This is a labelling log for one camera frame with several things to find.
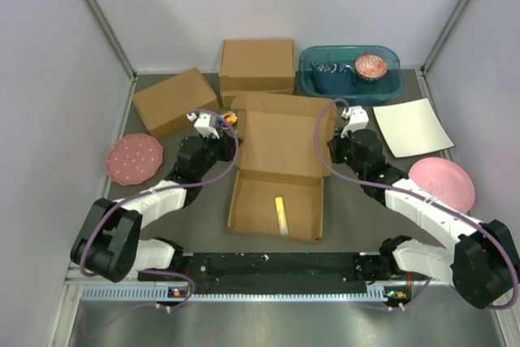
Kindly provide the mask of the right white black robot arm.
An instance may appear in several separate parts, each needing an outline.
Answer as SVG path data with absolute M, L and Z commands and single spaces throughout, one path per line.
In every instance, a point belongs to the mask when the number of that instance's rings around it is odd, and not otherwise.
M 391 279 L 405 272 L 442 281 L 475 308 L 495 308 L 496 300 L 511 293 L 501 309 L 519 298 L 519 256 L 507 226 L 494 219 L 473 219 L 422 190 L 403 171 L 388 163 L 382 142 L 370 129 L 335 130 L 328 143 L 331 160 L 354 173 L 351 182 L 368 197 L 403 215 L 433 236 L 438 246 L 409 236 L 387 239 L 379 248 L 379 269 Z

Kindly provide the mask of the yellow highlighter pen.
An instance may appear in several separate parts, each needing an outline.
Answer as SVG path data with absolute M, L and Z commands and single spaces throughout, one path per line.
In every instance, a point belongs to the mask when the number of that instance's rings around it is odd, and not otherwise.
M 288 221 L 284 208 L 284 199 L 282 197 L 275 198 L 275 209 L 277 214 L 277 220 L 279 225 L 279 233 L 282 236 L 288 235 Z

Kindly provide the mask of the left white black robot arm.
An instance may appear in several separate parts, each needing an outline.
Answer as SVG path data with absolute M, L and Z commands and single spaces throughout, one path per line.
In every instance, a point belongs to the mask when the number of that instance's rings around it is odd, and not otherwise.
M 143 240 L 141 230 L 191 205 L 203 187 L 215 183 L 204 177 L 216 163 L 235 162 L 240 142 L 225 133 L 186 137 L 174 167 L 156 185 L 125 199 L 96 200 L 71 248 L 71 261 L 83 275 L 114 283 L 132 273 L 179 277 L 184 269 L 182 246 L 161 237 Z

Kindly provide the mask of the brown cardboard box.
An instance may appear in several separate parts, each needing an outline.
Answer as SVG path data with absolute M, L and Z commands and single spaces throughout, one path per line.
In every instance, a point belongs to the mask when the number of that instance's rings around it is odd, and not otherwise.
M 227 226 L 230 231 L 289 240 L 323 236 L 327 143 L 336 105 L 327 98 L 243 92 L 232 101 L 242 143 Z M 275 198 L 284 199 L 288 235 L 280 234 Z

